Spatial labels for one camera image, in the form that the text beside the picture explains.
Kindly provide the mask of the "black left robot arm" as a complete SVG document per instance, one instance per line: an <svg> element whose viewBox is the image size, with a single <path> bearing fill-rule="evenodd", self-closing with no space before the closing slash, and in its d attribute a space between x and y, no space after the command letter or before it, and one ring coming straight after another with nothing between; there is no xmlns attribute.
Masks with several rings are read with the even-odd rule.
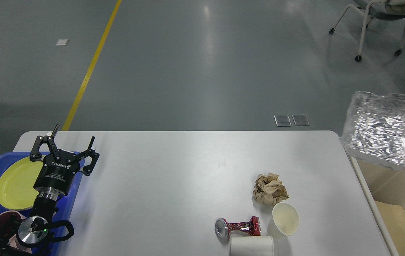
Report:
<svg viewBox="0 0 405 256"><path fill-rule="evenodd" d="M47 256L52 244L74 235L69 220L54 221L53 217L59 211L59 200L69 195L76 175L90 176L100 155L93 145L95 137L82 152L59 149L55 144L58 130L56 125L51 133L35 139L29 161L41 163L33 184L37 195L27 217L14 214L0 225L0 256L31 256L33 248L38 248L37 256Z"/></svg>

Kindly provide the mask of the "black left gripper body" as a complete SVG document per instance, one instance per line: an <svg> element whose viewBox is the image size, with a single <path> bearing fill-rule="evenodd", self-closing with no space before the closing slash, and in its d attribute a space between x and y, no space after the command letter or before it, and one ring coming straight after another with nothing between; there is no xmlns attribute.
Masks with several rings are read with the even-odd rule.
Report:
<svg viewBox="0 0 405 256"><path fill-rule="evenodd" d="M42 192L42 188L50 187L58 190L59 196L67 196L76 172L80 170L78 161L68 162L74 155L74 152L69 151L60 151L60 159L56 159L53 154L46 155L33 188Z"/></svg>

